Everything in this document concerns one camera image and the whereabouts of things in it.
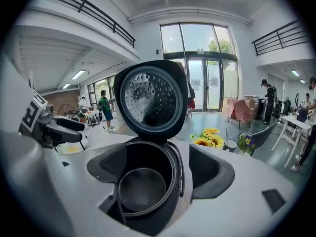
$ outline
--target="tree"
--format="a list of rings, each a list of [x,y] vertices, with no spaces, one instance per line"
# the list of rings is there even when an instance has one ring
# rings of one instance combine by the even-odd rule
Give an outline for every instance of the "tree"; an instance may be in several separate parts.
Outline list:
[[[222,53],[233,53],[233,50],[232,50],[232,45],[231,43],[226,40],[226,39],[220,39],[218,41],[219,43],[219,47],[221,49],[221,52]],[[216,45],[216,42],[214,40],[212,40],[211,44],[208,45],[208,49],[209,51],[211,52],[219,52],[218,50],[218,47]],[[233,61],[229,61],[229,60],[223,60],[223,68],[224,70],[226,68],[229,67],[229,65],[232,63]],[[208,64],[211,64],[211,65],[217,65],[217,62],[214,62],[214,61],[209,61]]]

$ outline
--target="black railing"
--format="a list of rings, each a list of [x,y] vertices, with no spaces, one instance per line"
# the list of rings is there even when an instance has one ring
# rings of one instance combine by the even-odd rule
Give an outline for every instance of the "black railing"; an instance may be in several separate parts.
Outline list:
[[[257,56],[308,42],[303,26],[298,20],[292,21],[252,42]]]
[[[124,40],[134,47],[135,39],[131,34],[127,32],[119,23],[117,23],[113,18],[108,14],[100,10],[97,6],[93,5],[87,0],[55,0],[63,3],[63,5],[68,5],[72,8],[75,8],[79,13],[85,13],[89,17],[97,20],[103,25],[110,28],[114,34],[118,34]]]

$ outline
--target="pink tablecloth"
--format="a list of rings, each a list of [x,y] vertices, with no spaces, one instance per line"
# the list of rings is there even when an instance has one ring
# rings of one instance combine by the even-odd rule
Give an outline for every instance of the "pink tablecloth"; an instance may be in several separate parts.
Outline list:
[[[241,122],[248,123],[252,120],[253,109],[250,109],[244,99],[237,100],[231,99],[228,106],[228,117],[230,119],[240,120]]]

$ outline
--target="rice cooker lid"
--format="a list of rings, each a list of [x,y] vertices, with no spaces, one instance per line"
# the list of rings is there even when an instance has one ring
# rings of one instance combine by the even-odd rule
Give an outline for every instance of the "rice cooker lid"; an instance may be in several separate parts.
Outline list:
[[[182,128],[188,101],[184,71],[172,61],[151,61],[116,75],[114,92],[126,124],[139,137],[166,140]]]

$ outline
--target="wooden panel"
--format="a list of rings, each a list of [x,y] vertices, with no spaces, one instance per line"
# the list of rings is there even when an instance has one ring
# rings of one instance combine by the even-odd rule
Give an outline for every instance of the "wooden panel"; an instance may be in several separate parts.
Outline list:
[[[63,104],[69,104],[73,108],[78,109],[78,96],[80,95],[79,90],[70,90],[65,92],[54,93],[50,95],[43,96],[47,102],[54,105],[55,114],[57,114],[59,107]],[[72,108],[70,106],[62,107],[58,115],[63,116],[65,111],[70,111]]]

